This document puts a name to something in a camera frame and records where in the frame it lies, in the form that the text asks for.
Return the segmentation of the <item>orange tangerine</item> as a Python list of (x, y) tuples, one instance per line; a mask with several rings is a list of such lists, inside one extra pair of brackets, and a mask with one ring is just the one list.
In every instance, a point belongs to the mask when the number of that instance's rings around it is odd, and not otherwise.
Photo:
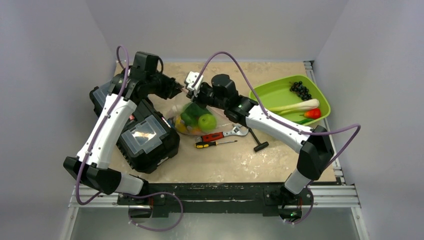
[(193, 128), (191, 128), (191, 130), (189, 131), (189, 133), (191, 135), (195, 135), (195, 136), (202, 136), (204, 134), (199, 127), (193, 127)]

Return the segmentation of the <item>clear zip top bag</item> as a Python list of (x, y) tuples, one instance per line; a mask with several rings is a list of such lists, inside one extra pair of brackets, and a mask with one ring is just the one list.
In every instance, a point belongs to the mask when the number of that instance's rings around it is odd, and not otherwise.
[(220, 109), (201, 107), (188, 97), (188, 90), (166, 102), (165, 118), (178, 133), (191, 136), (202, 136), (221, 131), (232, 123)]

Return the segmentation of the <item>yellow lemon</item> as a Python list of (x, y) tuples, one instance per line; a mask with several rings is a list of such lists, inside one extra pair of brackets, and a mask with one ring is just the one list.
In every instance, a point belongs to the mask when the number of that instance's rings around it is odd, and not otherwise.
[(181, 119), (181, 116), (178, 115), (174, 119), (174, 127), (175, 129), (183, 134), (188, 134), (189, 130), (187, 129), (187, 126), (185, 125), (185, 122)]

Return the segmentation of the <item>bok choy green white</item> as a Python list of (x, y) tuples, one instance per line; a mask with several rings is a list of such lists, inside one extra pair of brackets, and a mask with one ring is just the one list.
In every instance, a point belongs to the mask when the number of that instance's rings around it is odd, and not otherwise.
[(202, 108), (196, 103), (191, 102), (184, 106), (180, 117), (186, 126), (196, 127), (198, 125), (199, 117), (204, 114), (211, 114), (211, 112), (208, 109)]

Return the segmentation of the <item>green apple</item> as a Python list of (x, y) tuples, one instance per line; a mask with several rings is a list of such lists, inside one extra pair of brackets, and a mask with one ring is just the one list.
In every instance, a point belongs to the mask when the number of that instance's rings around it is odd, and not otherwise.
[(214, 130), (217, 127), (217, 120), (214, 115), (206, 113), (198, 118), (197, 124), (200, 130), (206, 133)]

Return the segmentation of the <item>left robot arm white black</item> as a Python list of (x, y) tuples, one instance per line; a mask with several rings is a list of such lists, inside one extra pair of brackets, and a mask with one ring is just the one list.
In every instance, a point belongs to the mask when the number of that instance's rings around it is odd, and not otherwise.
[(88, 139), (76, 156), (68, 156), (63, 167), (76, 180), (101, 193), (123, 193), (138, 205), (146, 203), (147, 181), (111, 169), (113, 147), (122, 135), (130, 116), (148, 95), (172, 99), (181, 92), (181, 85), (158, 70), (162, 59), (155, 54), (136, 52), (131, 66), (115, 75), (109, 82), (104, 105)]

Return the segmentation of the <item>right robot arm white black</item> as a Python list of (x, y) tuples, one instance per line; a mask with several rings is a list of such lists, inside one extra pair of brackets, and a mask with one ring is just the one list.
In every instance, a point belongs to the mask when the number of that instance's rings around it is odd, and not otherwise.
[(326, 128), (303, 126), (260, 106), (258, 101), (240, 95), (227, 74), (218, 74), (211, 84), (198, 72), (189, 72), (184, 80), (187, 97), (201, 107), (223, 110), (229, 121), (260, 130), (283, 142), (298, 153), (295, 170), (289, 175), (280, 196), (288, 204), (300, 198), (301, 191), (318, 180), (335, 154)]

